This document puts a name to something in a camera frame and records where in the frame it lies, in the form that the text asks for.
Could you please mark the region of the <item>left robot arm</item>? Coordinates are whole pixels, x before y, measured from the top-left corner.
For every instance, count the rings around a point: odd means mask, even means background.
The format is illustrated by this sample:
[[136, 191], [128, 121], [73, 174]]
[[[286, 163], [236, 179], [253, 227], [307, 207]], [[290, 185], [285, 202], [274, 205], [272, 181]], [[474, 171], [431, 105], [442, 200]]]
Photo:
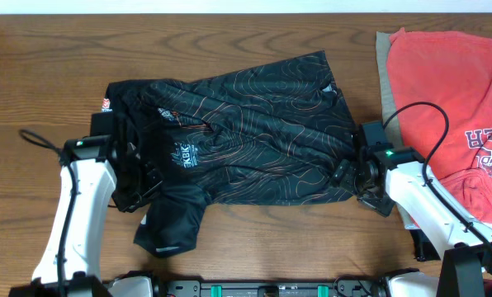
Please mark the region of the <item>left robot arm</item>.
[[114, 280], [101, 278], [102, 238], [107, 210], [132, 206], [113, 195], [121, 173], [132, 171], [135, 148], [126, 141], [127, 123], [112, 111], [92, 115], [90, 133], [61, 148], [37, 133], [21, 129], [30, 144], [57, 154], [61, 191], [50, 238], [31, 282], [12, 287], [11, 296], [158, 296], [162, 290], [150, 272], [130, 271]]

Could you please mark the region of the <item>black orange-patterned jersey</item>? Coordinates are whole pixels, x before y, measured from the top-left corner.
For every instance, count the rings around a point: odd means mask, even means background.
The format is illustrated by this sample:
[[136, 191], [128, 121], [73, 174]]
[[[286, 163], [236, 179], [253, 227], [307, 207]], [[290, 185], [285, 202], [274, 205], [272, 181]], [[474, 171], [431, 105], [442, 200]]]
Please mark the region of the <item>black orange-patterned jersey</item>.
[[104, 108], [127, 123], [134, 164], [163, 180], [136, 230], [155, 257], [196, 247], [209, 205], [319, 205], [356, 151], [355, 123], [322, 51], [194, 82], [113, 82]]

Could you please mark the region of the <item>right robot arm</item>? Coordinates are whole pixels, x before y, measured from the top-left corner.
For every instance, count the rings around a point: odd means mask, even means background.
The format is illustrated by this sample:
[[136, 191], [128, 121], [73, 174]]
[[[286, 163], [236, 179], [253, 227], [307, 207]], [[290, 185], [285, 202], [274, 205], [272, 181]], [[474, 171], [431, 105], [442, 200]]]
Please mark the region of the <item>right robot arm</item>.
[[492, 296], [492, 225], [468, 212], [433, 175], [413, 148], [395, 148], [380, 121], [359, 126], [354, 161], [344, 159], [333, 184], [388, 216], [403, 208], [442, 261], [438, 277], [404, 269], [372, 279], [334, 284], [337, 296]]

